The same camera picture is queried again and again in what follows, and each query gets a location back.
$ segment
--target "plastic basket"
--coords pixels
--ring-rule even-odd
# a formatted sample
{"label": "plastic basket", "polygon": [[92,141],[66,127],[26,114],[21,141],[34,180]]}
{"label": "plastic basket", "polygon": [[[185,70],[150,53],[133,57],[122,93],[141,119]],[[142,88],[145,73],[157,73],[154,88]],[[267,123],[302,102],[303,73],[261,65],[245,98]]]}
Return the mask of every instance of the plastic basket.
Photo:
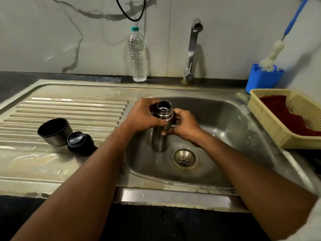
{"label": "plastic basket", "polygon": [[285,149],[321,149],[321,137],[292,133],[259,99],[270,95],[286,95],[286,106],[291,113],[303,117],[305,124],[321,131],[321,106],[304,94],[285,89],[253,89],[249,109],[275,143]]}

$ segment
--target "faucet spout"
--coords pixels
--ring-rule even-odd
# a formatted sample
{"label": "faucet spout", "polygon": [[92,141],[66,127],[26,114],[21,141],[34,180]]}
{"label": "faucet spout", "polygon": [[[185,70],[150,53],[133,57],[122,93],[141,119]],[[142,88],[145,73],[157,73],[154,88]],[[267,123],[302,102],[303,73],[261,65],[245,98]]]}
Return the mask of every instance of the faucet spout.
{"label": "faucet spout", "polygon": [[194,54],[196,49],[197,37],[198,33],[203,30],[203,24],[200,19],[194,19],[191,28],[191,36],[189,38],[189,45],[188,45],[188,53],[187,53],[187,60],[184,69],[184,77],[182,83],[184,84],[191,84],[194,78],[192,74],[192,67],[193,67],[193,60]]}

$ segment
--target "blue brush handle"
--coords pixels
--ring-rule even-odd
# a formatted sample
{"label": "blue brush handle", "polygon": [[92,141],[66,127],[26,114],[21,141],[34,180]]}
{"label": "blue brush handle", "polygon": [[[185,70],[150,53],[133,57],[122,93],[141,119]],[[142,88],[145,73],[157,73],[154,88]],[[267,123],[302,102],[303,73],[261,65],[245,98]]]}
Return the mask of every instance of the blue brush handle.
{"label": "blue brush handle", "polygon": [[299,8],[298,8],[298,10],[297,10],[297,12],[296,12],[296,14],[295,14],[295,16],[293,17],[293,19],[290,21],[288,27],[286,28],[286,30],[285,30],[285,32],[284,32],[283,38],[284,38],[288,33],[290,33],[290,30],[292,29],[295,21],[297,20],[297,17],[299,16],[300,12],[302,11],[302,9],[303,9],[304,5],[307,3],[307,1],[308,1],[308,0],[303,0],[303,1],[302,1],[302,3],[301,3],[301,5],[299,6]]}

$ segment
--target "blue holder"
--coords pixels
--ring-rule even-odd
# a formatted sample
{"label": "blue holder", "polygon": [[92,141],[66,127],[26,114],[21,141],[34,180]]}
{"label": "blue holder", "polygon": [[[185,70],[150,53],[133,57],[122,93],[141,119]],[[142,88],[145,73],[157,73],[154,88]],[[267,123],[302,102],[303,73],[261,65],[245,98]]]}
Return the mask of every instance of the blue holder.
{"label": "blue holder", "polygon": [[273,88],[279,79],[284,74],[283,70],[277,70],[277,66],[274,66],[272,72],[263,71],[259,64],[253,64],[250,72],[250,76],[247,81],[245,91],[250,93],[251,89],[271,89]]}

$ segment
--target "hand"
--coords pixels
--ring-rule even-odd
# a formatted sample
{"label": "hand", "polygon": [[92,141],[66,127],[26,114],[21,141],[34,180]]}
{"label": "hand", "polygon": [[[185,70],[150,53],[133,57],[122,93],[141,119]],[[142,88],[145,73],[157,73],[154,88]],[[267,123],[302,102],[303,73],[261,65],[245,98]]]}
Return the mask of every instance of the hand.
{"label": "hand", "polygon": [[126,120],[123,122],[129,126],[133,133],[144,131],[155,126],[166,126],[167,121],[154,117],[150,113],[150,107],[160,100],[157,98],[140,98],[135,102]]}
{"label": "hand", "polygon": [[172,127],[167,131],[163,131],[162,135],[175,134],[182,139],[196,143],[196,139],[204,133],[199,126],[194,115],[190,111],[185,111],[179,108],[173,109],[175,114],[176,127]]}

